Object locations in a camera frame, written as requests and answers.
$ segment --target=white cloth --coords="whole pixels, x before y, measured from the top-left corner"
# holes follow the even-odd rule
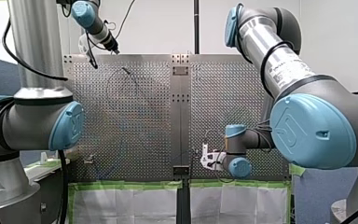
[[[176,224],[176,191],[177,189],[76,191],[73,223]],[[192,224],[287,224],[288,193],[286,188],[192,188]]]
[[[176,189],[75,193],[74,224],[176,224]]]
[[[287,189],[191,189],[192,224],[287,224]]]

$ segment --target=green tape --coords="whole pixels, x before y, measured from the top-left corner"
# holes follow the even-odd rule
[[[89,183],[75,183],[71,187],[76,190],[94,189],[179,189],[182,187],[181,181],[162,181],[162,182],[127,182],[127,181],[98,181]]]
[[[305,168],[302,168],[301,166],[290,164],[289,167],[290,167],[289,170],[291,175],[302,176],[305,172]]]
[[[292,223],[291,222],[291,217],[292,217],[292,184],[290,181],[286,182],[287,184],[287,223]]]
[[[190,183],[191,188],[238,186],[238,187],[254,187],[254,188],[269,188],[269,189],[285,189],[290,187],[290,185],[291,185],[290,181],[257,181],[257,180],[235,180],[230,183],[224,183],[218,180],[191,180]]]
[[[75,188],[70,185],[68,187],[68,210],[67,216],[69,218],[69,224],[74,224],[74,205],[75,205]]]
[[[26,169],[29,169],[29,168],[34,168],[34,167],[36,167],[36,166],[38,166],[38,167],[54,167],[54,166],[58,166],[58,165],[61,166],[60,160],[46,161],[46,162],[43,163],[42,165],[39,164],[39,163],[40,163],[40,161],[31,163],[31,164],[27,165],[25,168],[26,168]]]

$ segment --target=pegboard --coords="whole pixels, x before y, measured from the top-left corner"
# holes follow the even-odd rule
[[[79,158],[71,181],[172,180],[172,167],[192,165],[192,178],[215,178],[200,165],[201,141],[227,124],[253,127],[260,121],[263,89],[252,65],[237,55],[97,56],[64,58],[75,99],[86,112]],[[188,66],[188,74],[173,75]],[[210,148],[224,139],[209,136]],[[288,166],[280,153],[248,150],[252,179],[283,180]]]
[[[65,69],[85,109],[72,181],[172,180],[171,56],[70,55]]]
[[[224,134],[228,124],[255,127],[261,120],[264,90],[254,66],[237,55],[192,55],[191,118],[189,148],[192,150],[192,178],[216,178],[216,172],[200,164],[201,146],[207,130]],[[217,132],[208,136],[209,149],[220,150],[224,140]],[[266,153],[248,149],[253,166],[250,179],[289,178],[287,161],[277,149]],[[218,173],[229,178],[228,173]]]

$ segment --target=metal post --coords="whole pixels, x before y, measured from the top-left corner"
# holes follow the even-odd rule
[[[58,14],[55,1],[9,0],[10,20],[17,56],[34,69],[63,77]],[[19,66],[20,99],[62,98],[72,93],[61,81],[37,76]]]
[[[200,0],[194,0],[194,48],[200,54]]]

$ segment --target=metal bracket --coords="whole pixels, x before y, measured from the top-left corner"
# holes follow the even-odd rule
[[[190,174],[190,167],[188,165],[173,166],[173,179],[174,180],[188,179],[189,174]]]
[[[188,76],[188,66],[174,66],[172,74],[174,76]]]

